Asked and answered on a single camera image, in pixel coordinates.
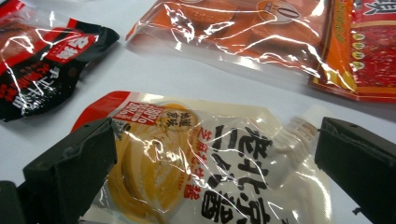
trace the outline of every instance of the white table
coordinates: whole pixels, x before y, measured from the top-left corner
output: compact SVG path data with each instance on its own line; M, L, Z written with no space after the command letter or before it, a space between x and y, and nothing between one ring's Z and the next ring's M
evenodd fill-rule
M396 104L353 102L313 90L303 83L279 84L231 74L205 63L178 57L161 48L129 50L126 34L154 4L154 0L26 0L69 17L110 27L120 34L119 44L104 60L82 75L74 95L53 111L31 119L0 125L0 180L17 185L24 181L22 168L69 134L79 114L90 103L111 91L140 91L242 105L268 107L284 124L311 105L324 105L334 117L359 124L396 143ZM352 213L357 205L332 182L334 223L370 223Z

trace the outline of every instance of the black snack package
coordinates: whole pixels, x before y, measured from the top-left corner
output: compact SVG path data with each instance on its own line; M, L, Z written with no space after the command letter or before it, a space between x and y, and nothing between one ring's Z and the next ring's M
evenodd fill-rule
M106 27L28 7L0 5L0 119L45 113L71 96L81 71L119 35Z

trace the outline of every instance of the snack package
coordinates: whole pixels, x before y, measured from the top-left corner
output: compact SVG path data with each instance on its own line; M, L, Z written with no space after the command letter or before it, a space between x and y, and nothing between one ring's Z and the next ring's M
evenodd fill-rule
M128 36L265 73L279 65L324 91L395 103L395 22L392 1L158 0Z
M85 66L120 37L111 29L28 7L0 5L0 119L42 114L73 92Z
M99 223L332 223L312 146L323 107L283 127L264 107L115 91L74 130L115 124L118 163L83 220Z

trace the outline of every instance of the brand logo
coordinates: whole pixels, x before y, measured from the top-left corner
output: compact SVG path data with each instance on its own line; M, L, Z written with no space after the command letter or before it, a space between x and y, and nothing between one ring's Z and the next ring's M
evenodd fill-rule
M364 15L396 13L396 0L376 0L364 5L370 8Z
M262 1L257 5L259 15L272 24L284 24L300 19L297 9L283 1Z

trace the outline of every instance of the red sticker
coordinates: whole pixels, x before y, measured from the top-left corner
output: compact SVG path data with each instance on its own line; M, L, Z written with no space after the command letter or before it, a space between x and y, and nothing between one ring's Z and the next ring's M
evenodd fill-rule
M81 35L55 45L46 58L57 63L68 63L95 43L95 35Z
M156 119L162 112L162 106L129 102L127 106L114 116L114 119L123 119L135 123L154 125Z

